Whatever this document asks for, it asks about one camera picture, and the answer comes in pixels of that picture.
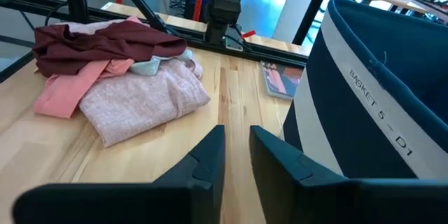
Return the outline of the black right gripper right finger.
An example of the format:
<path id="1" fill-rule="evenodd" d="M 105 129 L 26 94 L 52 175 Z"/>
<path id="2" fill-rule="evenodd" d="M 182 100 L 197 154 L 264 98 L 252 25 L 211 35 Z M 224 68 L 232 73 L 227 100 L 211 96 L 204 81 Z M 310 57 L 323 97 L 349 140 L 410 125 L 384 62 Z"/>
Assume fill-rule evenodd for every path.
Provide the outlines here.
<path id="1" fill-rule="evenodd" d="M 448 224 L 448 183 L 347 178 L 260 126 L 250 153 L 267 224 Z"/>

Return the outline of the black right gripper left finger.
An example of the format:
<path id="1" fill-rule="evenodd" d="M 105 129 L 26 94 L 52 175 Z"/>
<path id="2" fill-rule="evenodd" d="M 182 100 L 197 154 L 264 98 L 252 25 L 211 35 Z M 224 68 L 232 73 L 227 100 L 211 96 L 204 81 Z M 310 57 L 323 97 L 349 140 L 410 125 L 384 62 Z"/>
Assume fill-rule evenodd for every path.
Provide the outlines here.
<path id="1" fill-rule="evenodd" d="M 24 192 L 14 224 L 219 224 L 225 128 L 215 126 L 152 183 L 51 183 Z"/>

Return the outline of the navy white striped fabric basket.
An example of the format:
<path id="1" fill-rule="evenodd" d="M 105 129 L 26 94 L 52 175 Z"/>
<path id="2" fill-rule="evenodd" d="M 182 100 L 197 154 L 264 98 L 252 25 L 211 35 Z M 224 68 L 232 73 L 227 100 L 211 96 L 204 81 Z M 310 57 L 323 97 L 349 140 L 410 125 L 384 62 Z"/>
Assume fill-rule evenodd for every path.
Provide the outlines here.
<path id="1" fill-rule="evenodd" d="M 282 133 L 349 178 L 448 180 L 448 26 L 329 0 Z"/>

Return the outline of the pink knit sweater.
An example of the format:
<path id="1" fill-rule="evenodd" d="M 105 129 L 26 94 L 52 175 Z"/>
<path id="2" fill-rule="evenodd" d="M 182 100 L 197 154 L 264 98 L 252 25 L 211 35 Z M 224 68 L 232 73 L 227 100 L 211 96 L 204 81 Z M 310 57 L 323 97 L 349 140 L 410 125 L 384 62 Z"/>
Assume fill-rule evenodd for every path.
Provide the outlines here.
<path id="1" fill-rule="evenodd" d="M 79 108 L 107 148 L 206 105 L 210 97 L 202 73 L 193 59 L 171 59 L 154 76 L 128 72 L 100 80 Z"/>

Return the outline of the colourful magazine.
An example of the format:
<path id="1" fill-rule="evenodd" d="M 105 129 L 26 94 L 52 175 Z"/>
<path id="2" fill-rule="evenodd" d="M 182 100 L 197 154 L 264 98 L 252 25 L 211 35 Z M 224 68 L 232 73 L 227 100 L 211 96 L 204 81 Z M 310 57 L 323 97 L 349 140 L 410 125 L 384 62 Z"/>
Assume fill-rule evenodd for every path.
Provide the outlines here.
<path id="1" fill-rule="evenodd" d="M 303 70 L 269 62 L 260 64 L 267 94 L 280 99 L 292 100 Z"/>

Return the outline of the light grey garment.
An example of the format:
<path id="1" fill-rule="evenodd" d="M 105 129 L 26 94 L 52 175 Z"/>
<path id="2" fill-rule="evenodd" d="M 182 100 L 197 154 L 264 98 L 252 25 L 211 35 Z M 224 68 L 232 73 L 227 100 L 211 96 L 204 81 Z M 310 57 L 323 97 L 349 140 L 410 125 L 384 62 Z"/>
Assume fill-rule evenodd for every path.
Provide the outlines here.
<path id="1" fill-rule="evenodd" d="M 158 72 L 161 63 L 170 60 L 179 60 L 186 65 L 193 61 L 193 52 L 186 49 L 180 55 L 173 57 L 160 57 L 155 55 L 149 61 L 133 63 L 129 67 L 129 71 L 140 76 L 154 76 Z"/>

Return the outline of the salmon pink garment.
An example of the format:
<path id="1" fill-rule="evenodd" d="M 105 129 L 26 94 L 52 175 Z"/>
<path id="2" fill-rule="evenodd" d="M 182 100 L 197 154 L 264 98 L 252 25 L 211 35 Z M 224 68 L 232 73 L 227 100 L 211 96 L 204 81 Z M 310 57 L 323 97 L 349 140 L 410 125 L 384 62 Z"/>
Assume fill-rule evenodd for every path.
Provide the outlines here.
<path id="1" fill-rule="evenodd" d="M 92 61 L 76 75 L 53 74 L 34 102 L 37 114 L 70 119 L 87 91 L 102 78 L 121 76 L 134 63 L 133 59 Z"/>

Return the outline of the maroon garment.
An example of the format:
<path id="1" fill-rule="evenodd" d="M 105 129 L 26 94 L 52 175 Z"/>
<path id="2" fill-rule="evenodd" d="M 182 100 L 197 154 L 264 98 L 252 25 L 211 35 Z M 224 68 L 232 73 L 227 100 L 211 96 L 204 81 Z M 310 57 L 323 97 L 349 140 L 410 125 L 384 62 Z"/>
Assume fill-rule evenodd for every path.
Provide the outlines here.
<path id="1" fill-rule="evenodd" d="M 92 61 L 145 62 L 154 56 L 174 57 L 183 53 L 186 40 L 131 20 L 113 22 L 93 34 L 70 30 L 67 24 L 38 27 L 32 53 L 40 72 L 76 75 Z"/>

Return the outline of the pale pink garment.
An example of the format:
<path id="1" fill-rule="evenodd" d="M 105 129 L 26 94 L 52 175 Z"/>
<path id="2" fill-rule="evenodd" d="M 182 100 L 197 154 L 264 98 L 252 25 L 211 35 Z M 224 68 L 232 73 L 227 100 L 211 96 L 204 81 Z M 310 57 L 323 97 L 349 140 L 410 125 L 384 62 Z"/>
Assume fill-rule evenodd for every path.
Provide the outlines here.
<path id="1" fill-rule="evenodd" d="M 127 19 L 109 20 L 104 22 L 93 22 L 89 24 L 81 24 L 76 22 L 61 22 L 55 26 L 65 26 L 67 32 L 88 34 L 88 35 L 105 35 L 111 37 L 124 37 L 125 35 L 134 33 L 144 33 L 151 30 L 149 24 L 145 24 L 136 16 L 130 16 Z"/>

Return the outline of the white cabinet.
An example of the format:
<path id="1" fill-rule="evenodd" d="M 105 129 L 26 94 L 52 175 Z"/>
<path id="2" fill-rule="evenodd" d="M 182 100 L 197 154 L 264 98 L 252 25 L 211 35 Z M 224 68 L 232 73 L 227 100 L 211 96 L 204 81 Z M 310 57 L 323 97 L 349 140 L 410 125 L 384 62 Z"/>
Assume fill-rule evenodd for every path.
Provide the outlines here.
<path id="1" fill-rule="evenodd" d="M 272 38 L 293 43 L 312 0 L 286 0 L 274 29 Z"/>

